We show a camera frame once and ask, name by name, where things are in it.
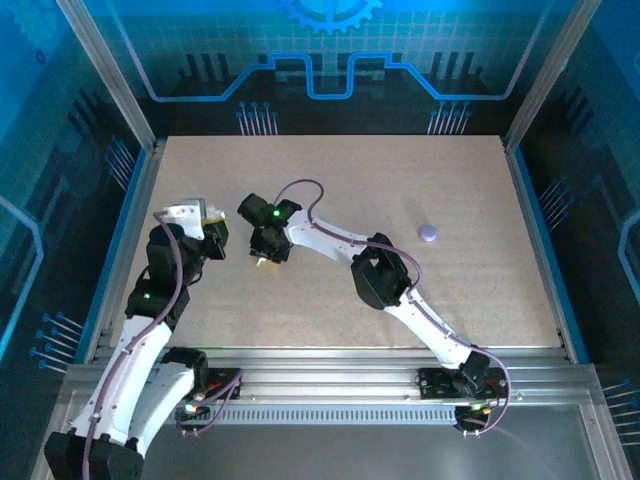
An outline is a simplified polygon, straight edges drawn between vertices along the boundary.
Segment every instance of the gray floor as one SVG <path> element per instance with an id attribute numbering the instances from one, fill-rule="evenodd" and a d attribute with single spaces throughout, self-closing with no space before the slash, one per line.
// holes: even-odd
<path id="1" fill-rule="evenodd" d="M 143 479 L 598 478 L 575 411 L 513 408 L 502 426 L 527 447 L 500 432 L 464 439 L 452 427 L 221 426 L 182 439 L 165 426 Z"/>

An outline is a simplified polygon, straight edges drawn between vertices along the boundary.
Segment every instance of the wooden board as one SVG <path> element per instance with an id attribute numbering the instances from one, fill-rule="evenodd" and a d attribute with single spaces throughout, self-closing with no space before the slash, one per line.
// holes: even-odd
<path id="1" fill-rule="evenodd" d="M 422 295 L 471 341 L 559 345 L 500 139 L 471 136 L 170 138 L 126 292 L 147 263 L 152 212 L 204 197 L 225 210 L 230 230 L 227 259 L 205 265 L 171 345 L 422 345 L 360 301 L 348 269 L 316 252 L 298 247 L 286 264 L 256 267 L 252 228 L 236 209 L 249 193 L 272 201 L 303 177 L 326 188 L 315 215 L 352 232 L 385 233 L 415 256 Z M 286 197 L 308 206 L 316 195 L 315 186 L 299 185 Z M 438 229 L 433 243 L 418 238 L 426 222 Z"/>

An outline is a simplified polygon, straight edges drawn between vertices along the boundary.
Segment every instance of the metal frame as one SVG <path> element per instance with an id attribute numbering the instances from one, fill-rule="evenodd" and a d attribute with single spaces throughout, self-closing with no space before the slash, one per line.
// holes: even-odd
<path id="1" fill-rule="evenodd" d="M 156 137 L 84 2 L 57 0 L 57 3 L 140 146 L 152 151 Z"/>
<path id="2" fill-rule="evenodd" d="M 564 70 L 569 57 L 575 50 L 601 1 L 578 0 L 576 2 L 507 132 L 508 152 L 514 152 L 520 145 L 524 134 L 533 123 L 551 88 Z"/>
<path id="3" fill-rule="evenodd" d="M 138 238 L 142 231 L 144 216 L 151 200 L 151 193 L 160 168 L 160 160 L 166 145 L 165 140 L 160 140 L 156 147 L 144 158 L 140 178 L 135 185 L 131 206 L 127 212 L 127 217 L 122 232 L 120 243 L 115 253 L 113 266 L 108 273 L 106 287 L 103 295 L 102 304 L 99 307 L 95 326 L 91 332 L 89 347 L 86 350 L 83 363 L 93 360 L 94 353 L 98 348 L 98 343 L 105 330 L 111 328 L 113 319 L 117 318 L 117 309 L 120 307 L 120 301 L 124 295 L 126 288 L 127 275 L 129 266 L 133 261 Z"/>
<path id="4" fill-rule="evenodd" d="M 57 0 L 95 68 L 105 82 L 127 123 L 148 152 L 141 179 L 129 212 L 124 235 L 117 251 L 117 261 L 109 274 L 104 301 L 91 338 L 85 365 L 69 368 L 58 402 L 51 416 L 48 434 L 64 431 L 93 392 L 111 355 L 109 328 L 116 318 L 124 294 L 127 265 L 133 258 L 144 212 L 151 198 L 163 144 L 156 139 L 129 89 L 122 72 L 82 0 Z M 514 407 L 578 406 L 585 425 L 585 439 L 602 479 L 631 479 L 631 472 L 617 438 L 595 369 L 575 365 L 579 360 L 562 308 L 562 292 L 554 282 L 541 240 L 535 215 L 528 201 L 522 172 L 515 160 L 515 150 L 531 125 L 566 59 L 575 48 L 601 0 L 580 0 L 563 26 L 552 50 L 516 115 L 506 138 L 507 160 L 531 235 L 547 292 L 554 306 L 556 320 L 565 340 L 560 349 L 494 349 L 503 358 L 513 377 Z M 439 366 L 426 349 L 290 349 L 290 348 L 207 348 L 209 362 L 216 367 L 242 367 L 241 397 L 234 409 L 250 410 L 256 406 L 276 405 L 295 411 L 313 405 L 385 405 L 437 407 L 466 404 L 459 399 L 420 400 L 414 383 L 416 369 Z M 42 452 L 33 479 L 51 478 Z"/>
<path id="5" fill-rule="evenodd" d="M 585 441 L 591 448 L 600 478 L 632 478 L 593 366 L 572 364 L 563 349 L 496 349 L 492 352 L 505 360 L 513 377 L 513 407 L 579 406 L 585 423 Z M 231 419 L 236 424 L 243 411 L 252 412 L 262 407 L 294 414 L 290 421 L 280 419 L 278 424 L 299 424 L 295 413 L 312 406 L 318 409 L 378 406 L 392 411 L 420 407 L 433 410 L 467 404 L 459 399 L 420 400 L 414 383 L 416 369 L 439 366 L 433 355 L 423 349 L 221 348 L 208 349 L 207 355 L 211 366 L 245 369 L 241 395 L 234 401 L 235 413 Z M 88 401 L 103 368 L 102 361 L 69 368 L 48 432 L 67 428 L 67 422 Z M 265 423 L 257 416 L 246 417 L 242 423 Z M 407 422 L 380 418 L 367 423 L 401 425 Z M 41 455 L 32 478 L 50 478 L 47 475 Z"/>

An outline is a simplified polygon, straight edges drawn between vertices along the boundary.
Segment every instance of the black bracket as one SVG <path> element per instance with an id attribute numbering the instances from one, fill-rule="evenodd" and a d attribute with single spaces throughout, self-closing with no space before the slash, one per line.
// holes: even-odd
<path id="1" fill-rule="evenodd" d="M 205 399 L 212 397 L 229 382 L 231 382 L 240 371 L 239 368 L 209 368 L 209 390 L 205 395 Z M 241 384 L 239 383 L 231 394 L 231 400 L 237 400 L 240 398 Z M 187 413 L 183 408 L 176 408 L 175 419 L 180 423 L 197 420 L 208 420 L 211 418 L 211 409 L 207 405 L 198 407 L 195 413 Z"/>
<path id="2" fill-rule="evenodd" d="M 415 383 L 420 389 L 421 400 L 468 398 L 454 385 L 452 375 L 442 368 L 419 368 Z M 484 385 L 473 396 L 476 400 L 492 400 L 507 397 L 508 389 L 501 368 L 489 368 Z"/>

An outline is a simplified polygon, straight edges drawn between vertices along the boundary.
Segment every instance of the gear logo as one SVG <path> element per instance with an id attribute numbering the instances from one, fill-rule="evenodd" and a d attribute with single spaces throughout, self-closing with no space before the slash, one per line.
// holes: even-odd
<path id="1" fill-rule="evenodd" d="M 290 20 L 298 20 L 300 27 L 311 27 L 313 33 L 325 30 L 328 35 L 348 27 L 360 28 L 362 19 L 370 20 L 371 11 L 382 6 L 381 0 L 283 0 Z"/>
<path id="2" fill-rule="evenodd" d="M 54 0 L 0 0 L 0 11 L 13 14 L 13 21 L 36 47 L 51 40 L 58 30 Z"/>

